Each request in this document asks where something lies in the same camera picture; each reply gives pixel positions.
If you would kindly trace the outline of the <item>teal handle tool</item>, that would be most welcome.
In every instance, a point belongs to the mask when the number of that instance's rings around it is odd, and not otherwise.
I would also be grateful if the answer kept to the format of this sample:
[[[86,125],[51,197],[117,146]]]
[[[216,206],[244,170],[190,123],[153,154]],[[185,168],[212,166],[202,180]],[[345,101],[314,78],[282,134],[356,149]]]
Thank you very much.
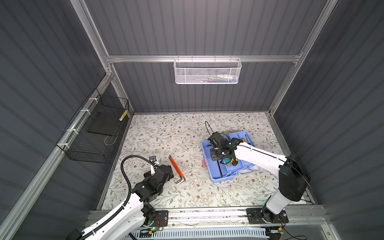
[[[231,160],[230,160],[229,158],[224,158],[224,159],[222,159],[222,160],[220,161],[220,163],[223,164],[223,165],[227,165],[227,166],[229,166],[229,167],[232,165]]]

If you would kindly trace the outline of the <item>yellow black utility knife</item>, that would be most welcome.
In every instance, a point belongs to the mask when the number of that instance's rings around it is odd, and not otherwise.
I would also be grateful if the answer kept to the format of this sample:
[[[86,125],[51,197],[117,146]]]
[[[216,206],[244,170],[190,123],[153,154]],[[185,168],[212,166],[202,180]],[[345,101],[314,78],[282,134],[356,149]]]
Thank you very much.
[[[238,159],[237,158],[231,158],[231,161],[230,161],[230,165],[233,167],[233,166],[237,166],[239,163]]]

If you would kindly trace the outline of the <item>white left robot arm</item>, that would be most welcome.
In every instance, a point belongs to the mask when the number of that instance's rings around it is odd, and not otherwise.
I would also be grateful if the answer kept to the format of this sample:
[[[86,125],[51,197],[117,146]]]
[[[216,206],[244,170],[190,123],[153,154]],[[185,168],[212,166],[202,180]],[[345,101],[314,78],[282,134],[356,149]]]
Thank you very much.
[[[141,226],[150,225],[155,209],[150,204],[163,191],[164,184],[174,177],[172,167],[160,165],[152,175],[135,185],[131,195],[103,218],[82,231],[70,232],[68,240],[121,240]]]

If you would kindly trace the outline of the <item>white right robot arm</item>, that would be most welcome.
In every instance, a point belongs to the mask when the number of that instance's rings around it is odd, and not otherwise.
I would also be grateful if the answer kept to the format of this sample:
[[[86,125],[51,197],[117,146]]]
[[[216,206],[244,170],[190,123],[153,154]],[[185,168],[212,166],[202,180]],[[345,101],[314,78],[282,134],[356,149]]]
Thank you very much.
[[[291,202],[299,202],[305,190],[310,187],[311,177],[301,159],[294,154],[277,155],[253,147],[238,138],[225,139],[218,132],[212,133],[208,141],[214,156],[225,165],[237,165],[239,160],[249,162],[272,174],[279,180],[279,188],[268,198],[261,212],[267,222],[282,215]]]

